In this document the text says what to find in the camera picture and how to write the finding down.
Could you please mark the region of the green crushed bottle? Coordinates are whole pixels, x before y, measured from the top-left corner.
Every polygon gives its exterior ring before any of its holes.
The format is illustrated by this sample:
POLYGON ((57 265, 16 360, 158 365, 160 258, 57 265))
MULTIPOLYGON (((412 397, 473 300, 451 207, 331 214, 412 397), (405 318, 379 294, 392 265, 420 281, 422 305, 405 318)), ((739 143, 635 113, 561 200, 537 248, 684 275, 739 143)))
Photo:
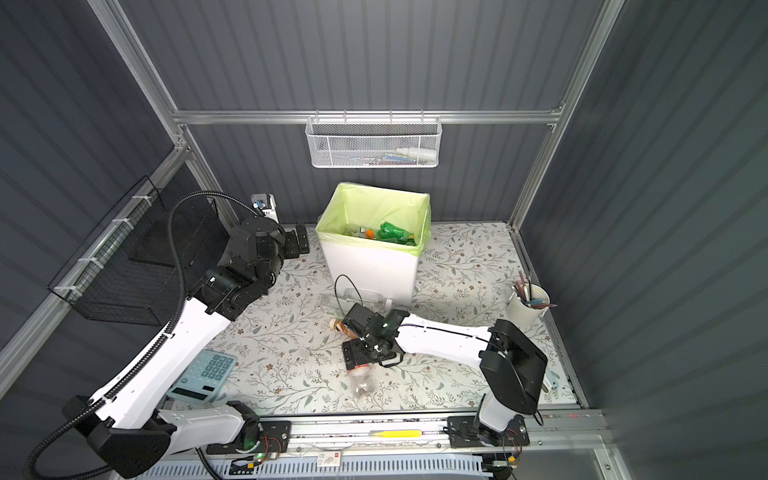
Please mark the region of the green crushed bottle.
POLYGON ((415 236, 412 233, 397 227, 390 222, 384 222, 380 225, 379 230, 375 234, 375 238, 379 241, 395 243, 399 245, 416 245, 415 236))

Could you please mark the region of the amber tea bottle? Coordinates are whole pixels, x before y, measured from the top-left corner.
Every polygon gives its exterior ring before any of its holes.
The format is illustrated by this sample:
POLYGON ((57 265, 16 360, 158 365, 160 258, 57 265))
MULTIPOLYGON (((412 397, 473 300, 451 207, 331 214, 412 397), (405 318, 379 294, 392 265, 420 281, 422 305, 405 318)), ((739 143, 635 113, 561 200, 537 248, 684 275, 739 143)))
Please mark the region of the amber tea bottle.
POLYGON ((331 320, 330 321, 330 327, 333 330, 341 332, 341 333, 347 335, 350 338, 356 338, 357 337, 356 333, 353 330, 349 329, 347 326, 345 326, 343 324, 343 321, 340 320, 340 319, 331 320))

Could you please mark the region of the clear bottle pink label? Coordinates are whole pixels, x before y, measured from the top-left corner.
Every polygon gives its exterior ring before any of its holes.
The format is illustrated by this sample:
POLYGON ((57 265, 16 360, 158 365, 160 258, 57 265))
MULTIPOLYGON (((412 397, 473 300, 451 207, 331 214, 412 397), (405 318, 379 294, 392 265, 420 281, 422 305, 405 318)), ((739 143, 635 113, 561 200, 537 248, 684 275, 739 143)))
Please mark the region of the clear bottle pink label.
POLYGON ((350 388, 355 398, 372 394, 376 391, 376 382, 369 364, 357 366, 348 371, 350 388))

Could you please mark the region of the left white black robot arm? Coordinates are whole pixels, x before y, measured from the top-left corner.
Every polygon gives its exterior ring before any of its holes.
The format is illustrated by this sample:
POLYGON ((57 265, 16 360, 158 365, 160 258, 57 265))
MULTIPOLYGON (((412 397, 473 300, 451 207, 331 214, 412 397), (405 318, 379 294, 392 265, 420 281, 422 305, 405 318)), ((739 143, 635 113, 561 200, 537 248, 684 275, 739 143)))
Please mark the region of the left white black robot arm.
POLYGON ((108 469, 136 477, 163 458, 211 444, 240 453, 263 448, 260 419, 240 401, 212 410, 173 414, 159 409, 204 347, 274 286, 283 263, 310 251, 307 230, 286 230, 269 217, 251 217, 231 231, 228 260, 182 290, 179 314, 118 375, 90 398, 64 409, 91 411, 76 425, 108 469))

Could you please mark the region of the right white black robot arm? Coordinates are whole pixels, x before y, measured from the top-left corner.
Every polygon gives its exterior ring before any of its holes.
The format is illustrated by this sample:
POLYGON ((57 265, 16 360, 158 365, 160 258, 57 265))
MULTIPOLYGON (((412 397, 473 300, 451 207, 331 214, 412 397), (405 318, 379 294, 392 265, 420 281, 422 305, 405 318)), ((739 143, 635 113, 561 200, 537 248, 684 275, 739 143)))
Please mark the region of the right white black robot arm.
POLYGON ((498 319, 487 327, 463 327, 392 309, 384 315, 355 303, 332 328, 343 344, 348 370, 375 363, 399 365, 408 355, 429 355, 473 368, 488 392, 472 420, 452 417, 444 432, 451 446, 514 447, 530 444, 524 417, 542 423, 539 399, 547 356, 513 323, 498 319))

